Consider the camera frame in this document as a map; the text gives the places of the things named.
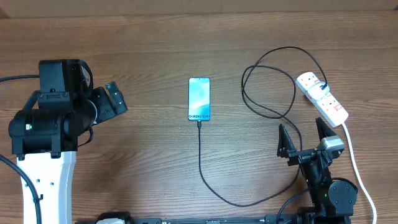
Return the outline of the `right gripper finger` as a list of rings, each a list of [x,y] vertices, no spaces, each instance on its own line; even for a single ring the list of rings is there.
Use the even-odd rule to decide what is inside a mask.
[[[285,126],[279,125],[279,142],[277,146],[277,156],[289,157],[289,154],[295,152],[296,148],[292,139],[290,138]]]
[[[316,120],[317,130],[319,139],[336,136],[336,133],[322,120],[321,117],[318,117]]]

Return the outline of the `white power strip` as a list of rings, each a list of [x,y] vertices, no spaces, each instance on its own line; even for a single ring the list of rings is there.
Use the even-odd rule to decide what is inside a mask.
[[[320,82],[320,80],[313,72],[303,73],[295,81],[296,85],[300,88],[305,96],[307,90],[318,82]],[[312,103],[333,128],[343,125],[348,119],[348,112],[343,108],[343,105],[331,94],[331,92],[329,92],[322,99]]]

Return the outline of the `blue Galaxy smartphone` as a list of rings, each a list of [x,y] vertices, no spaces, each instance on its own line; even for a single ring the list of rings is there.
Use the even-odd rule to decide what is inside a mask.
[[[188,120],[211,119],[211,82],[208,77],[193,77],[188,80]]]

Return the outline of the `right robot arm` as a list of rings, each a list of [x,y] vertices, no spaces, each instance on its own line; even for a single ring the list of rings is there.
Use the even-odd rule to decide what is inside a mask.
[[[286,201],[276,216],[296,198],[310,194],[311,207],[300,207],[284,223],[350,223],[357,200],[358,188],[351,181],[331,176],[329,166],[345,149],[343,140],[321,119],[316,119],[320,143],[317,147],[297,151],[284,125],[279,126],[277,155],[287,158],[289,166],[300,167],[307,189]]]

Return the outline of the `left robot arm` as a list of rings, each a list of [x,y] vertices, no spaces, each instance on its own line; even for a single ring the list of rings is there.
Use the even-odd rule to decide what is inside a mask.
[[[78,138],[127,105],[115,82],[95,88],[80,59],[41,60],[40,88],[9,123],[10,166],[21,177],[24,223],[71,223]]]

